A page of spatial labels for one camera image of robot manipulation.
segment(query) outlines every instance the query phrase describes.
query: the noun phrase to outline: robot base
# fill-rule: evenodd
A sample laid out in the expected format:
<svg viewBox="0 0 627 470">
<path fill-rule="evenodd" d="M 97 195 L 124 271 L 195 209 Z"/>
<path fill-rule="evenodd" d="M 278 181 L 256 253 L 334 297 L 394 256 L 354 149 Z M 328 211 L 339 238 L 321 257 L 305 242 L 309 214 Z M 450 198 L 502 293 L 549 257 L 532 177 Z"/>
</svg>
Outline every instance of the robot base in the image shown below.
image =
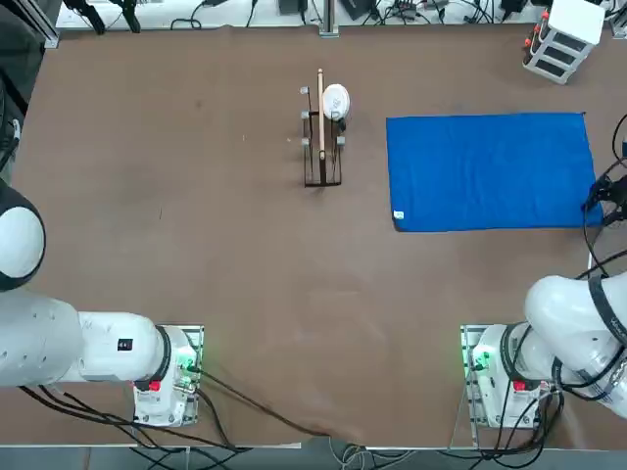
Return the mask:
<svg viewBox="0 0 627 470">
<path fill-rule="evenodd" d="M 133 386 L 136 422 L 152 426 L 186 426 L 198 422 L 200 374 L 186 370 L 202 368 L 205 328 L 202 325 L 161 325 L 171 343 L 166 377 L 149 384 L 148 390 Z"/>
<path fill-rule="evenodd" d="M 479 427 L 498 428 L 503 420 L 504 428 L 512 428 L 525 407 L 537 399 L 542 387 L 521 390 L 519 384 L 509 384 L 500 354 L 500 342 L 504 325 L 462 325 L 461 353 L 468 398 L 472 438 L 479 446 Z M 502 417 L 507 385 L 509 394 L 505 417 Z M 532 405 L 518 424 L 521 429 L 533 429 L 538 425 L 538 404 Z"/>
</svg>

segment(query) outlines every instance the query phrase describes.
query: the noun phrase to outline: brown table surface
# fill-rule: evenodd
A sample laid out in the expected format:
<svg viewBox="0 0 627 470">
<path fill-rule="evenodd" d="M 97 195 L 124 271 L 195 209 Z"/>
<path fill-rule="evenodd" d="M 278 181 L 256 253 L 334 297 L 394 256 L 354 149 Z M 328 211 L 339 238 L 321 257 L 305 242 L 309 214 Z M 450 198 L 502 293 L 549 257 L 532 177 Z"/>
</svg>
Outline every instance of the brown table surface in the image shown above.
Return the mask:
<svg viewBox="0 0 627 470">
<path fill-rule="evenodd" d="M 385 118 L 585 111 L 602 170 L 625 111 L 625 44 L 605 38 L 558 86 L 521 67 L 528 27 L 66 38 L 46 53 L 14 180 L 48 230 L 30 289 L 78 309 L 202 323 L 211 370 L 301 424 L 370 446 L 447 446 L 459 326 L 523 319 L 532 283 L 577 274 L 586 251 L 578 231 L 396 232 Z M 324 191 L 301 186 L 299 88 L 315 87 L 319 67 L 352 105 L 345 180 Z M 127 385 L 72 390 L 128 415 Z M 214 395 L 237 443 L 304 438 Z M 2 443 L 127 442 L 19 391 L 2 398 Z M 553 446 L 627 448 L 626 422 L 567 402 Z M 455 446 L 470 445 L 466 419 Z M 216 436 L 207 413 L 183 431 Z"/>
</svg>

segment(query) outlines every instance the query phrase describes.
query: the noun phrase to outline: blue cloth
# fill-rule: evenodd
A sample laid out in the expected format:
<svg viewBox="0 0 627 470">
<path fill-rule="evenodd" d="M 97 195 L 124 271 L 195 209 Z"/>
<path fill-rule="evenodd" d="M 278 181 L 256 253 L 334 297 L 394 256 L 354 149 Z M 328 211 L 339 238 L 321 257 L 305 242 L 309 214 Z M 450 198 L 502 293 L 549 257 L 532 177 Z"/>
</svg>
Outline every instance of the blue cloth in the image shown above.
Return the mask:
<svg viewBox="0 0 627 470">
<path fill-rule="evenodd" d="M 580 227 L 595 182 L 578 113 L 390 117 L 387 146 L 400 231 Z"/>
</svg>

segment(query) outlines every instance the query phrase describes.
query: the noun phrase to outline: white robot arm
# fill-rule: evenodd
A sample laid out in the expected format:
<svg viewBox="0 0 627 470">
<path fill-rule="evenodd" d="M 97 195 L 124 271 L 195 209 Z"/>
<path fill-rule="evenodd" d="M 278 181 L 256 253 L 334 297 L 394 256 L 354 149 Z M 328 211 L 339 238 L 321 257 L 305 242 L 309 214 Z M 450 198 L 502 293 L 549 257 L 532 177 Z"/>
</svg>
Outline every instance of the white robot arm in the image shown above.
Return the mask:
<svg viewBox="0 0 627 470">
<path fill-rule="evenodd" d="M 503 419 L 512 427 L 543 382 L 574 385 L 585 400 L 627 418 L 627 273 L 604 280 L 541 279 L 527 295 L 525 316 L 527 322 L 517 325 L 489 326 L 472 353 L 489 425 L 498 427 Z M 533 425 L 536 409 L 529 408 L 521 427 Z"/>
<path fill-rule="evenodd" d="M 133 313 L 78 312 L 28 292 L 45 239 L 36 208 L 0 180 L 0 386 L 130 381 L 135 420 L 195 422 L 199 377 L 187 369 L 200 365 L 202 333 Z"/>
</svg>

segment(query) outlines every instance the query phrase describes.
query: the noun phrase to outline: wooden stick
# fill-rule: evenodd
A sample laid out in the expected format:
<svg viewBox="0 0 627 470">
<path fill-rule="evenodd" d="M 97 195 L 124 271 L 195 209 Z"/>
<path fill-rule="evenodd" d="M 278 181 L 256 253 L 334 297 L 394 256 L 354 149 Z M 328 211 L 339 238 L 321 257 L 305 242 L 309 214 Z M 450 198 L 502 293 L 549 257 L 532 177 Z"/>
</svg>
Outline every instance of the wooden stick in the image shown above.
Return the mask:
<svg viewBox="0 0 627 470">
<path fill-rule="evenodd" d="M 322 102 L 322 93 L 324 92 L 324 75 L 322 69 L 317 70 L 317 118 L 320 137 L 320 159 L 324 160 L 324 103 Z"/>
</svg>

